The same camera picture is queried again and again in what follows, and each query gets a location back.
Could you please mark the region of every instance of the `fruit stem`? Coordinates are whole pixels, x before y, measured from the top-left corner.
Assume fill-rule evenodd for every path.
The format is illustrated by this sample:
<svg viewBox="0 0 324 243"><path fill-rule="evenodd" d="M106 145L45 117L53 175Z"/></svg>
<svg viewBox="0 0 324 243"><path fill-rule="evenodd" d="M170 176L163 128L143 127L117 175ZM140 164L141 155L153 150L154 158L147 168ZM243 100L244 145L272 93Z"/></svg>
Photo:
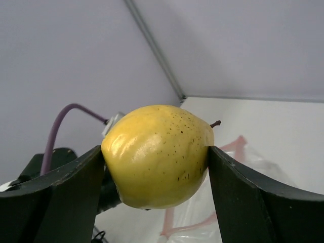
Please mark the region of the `fruit stem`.
<svg viewBox="0 0 324 243"><path fill-rule="evenodd" d="M215 126L219 126L222 122L220 120L215 121L213 124L211 124L211 128L214 128Z"/></svg>

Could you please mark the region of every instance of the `cable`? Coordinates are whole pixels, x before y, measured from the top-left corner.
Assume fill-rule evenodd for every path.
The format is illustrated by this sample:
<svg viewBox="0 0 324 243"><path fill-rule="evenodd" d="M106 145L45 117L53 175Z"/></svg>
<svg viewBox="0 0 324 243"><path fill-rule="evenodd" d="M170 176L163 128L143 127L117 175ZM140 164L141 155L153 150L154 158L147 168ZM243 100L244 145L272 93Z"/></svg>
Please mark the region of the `cable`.
<svg viewBox="0 0 324 243"><path fill-rule="evenodd" d="M94 113L93 111L85 108L82 105L76 104L76 103L72 103L69 104L67 106L65 106L60 113L58 114L58 116L56 117L53 126L51 128L51 132L49 134L49 138L47 140L47 144L46 144L46 149L44 152L44 157L43 157L43 162L42 162L42 167L40 169L40 175L44 175L46 173L48 173L50 171L51 168L51 162L52 162L52 153L53 153L53 148L54 148L54 144L55 144L55 140L56 140L56 135L57 132L62 124L63 119L65 118L66 114L72 110L72 109L79 109L85 113L87 113L88 115L94 117L95 119L103 122L105 125L108 123L109 119L106 119L96 113Z"/></svg>

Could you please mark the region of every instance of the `purple cable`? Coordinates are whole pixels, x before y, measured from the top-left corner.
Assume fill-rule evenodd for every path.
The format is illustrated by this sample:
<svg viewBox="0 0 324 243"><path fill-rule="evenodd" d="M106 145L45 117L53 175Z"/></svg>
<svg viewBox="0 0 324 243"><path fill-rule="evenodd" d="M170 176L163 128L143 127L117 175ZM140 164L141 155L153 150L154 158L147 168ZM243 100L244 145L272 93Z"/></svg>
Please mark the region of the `purple cable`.
<svg viewBox="0 0 324 243"><path fill-rule="evenodd" d="M52 129L51 129L49 138L47 140L46 149L45 149L44 157L43 157L43 163L42 163L42 167L40 169L40 175L41 176L50 171L51 162L52 162L53 148L54 148L54 143L55 143L57 132L58 132L58 130L59 130L60 126L61 126L61 123L62 123L63 119L65 118L66 114L70 110L75 109L75 108L79 109L79 110L82 110L83 112L89 114L90 116L94 117L95 119L103 122L105 125L109 121L108 119L103 118L102 116L94 113L93 111L85 108L82 105L73 103L73 104L69 104L69 105L65 106L61 110L61 112L58 114L58 116L56 117L56 119L55 119L55 121L53 123Z"/></svg>

